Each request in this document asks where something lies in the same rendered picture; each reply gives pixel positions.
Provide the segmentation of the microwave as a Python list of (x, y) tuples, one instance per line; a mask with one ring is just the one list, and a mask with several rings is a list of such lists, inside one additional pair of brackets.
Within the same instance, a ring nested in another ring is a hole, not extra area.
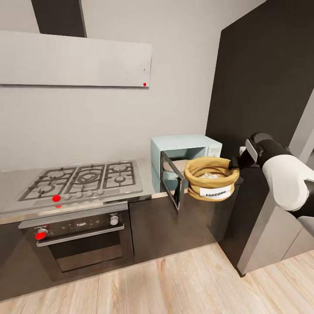
[(177, 213), (182, 215), (184, 168), (193, 159), (220, 157), (222, 143), (202, 133), (150, 137), (151, 162)]

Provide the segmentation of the popcorn bag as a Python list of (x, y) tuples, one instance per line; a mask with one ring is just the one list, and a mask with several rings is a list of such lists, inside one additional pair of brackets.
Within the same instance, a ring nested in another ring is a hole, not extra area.
[[(229, 159), (220, 157), (190, 160), (184, 168), (189, 195), (195, 199), (213, 202), (224, 201), (230, 197), (234, 192), (234, 183), (239, 178), (240, 168), (229, 170), (229, 162)], [(205, 174), (212, 177), (204, 177)]]

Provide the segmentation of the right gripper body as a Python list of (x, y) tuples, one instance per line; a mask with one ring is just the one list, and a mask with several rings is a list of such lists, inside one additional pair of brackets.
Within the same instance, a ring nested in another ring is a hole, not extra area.
[(243, 157), (243, 153), (242, 155), (240, 155), (240, 157), (232, 157), (231, 158), (231, 164), (232, 164), (232, 168), (259, 168), (260, 165), (257, 165), (255, 161), (250, 161), (247, 160)]

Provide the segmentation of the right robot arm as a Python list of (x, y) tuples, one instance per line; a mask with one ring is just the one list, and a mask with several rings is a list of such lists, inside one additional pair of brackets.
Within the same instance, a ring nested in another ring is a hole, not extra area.
[(232, 168), (261, 168), (274, 203), (291, 213), (314, 237), (314, 171), (267, 133), (255, 133), (232, 157)]

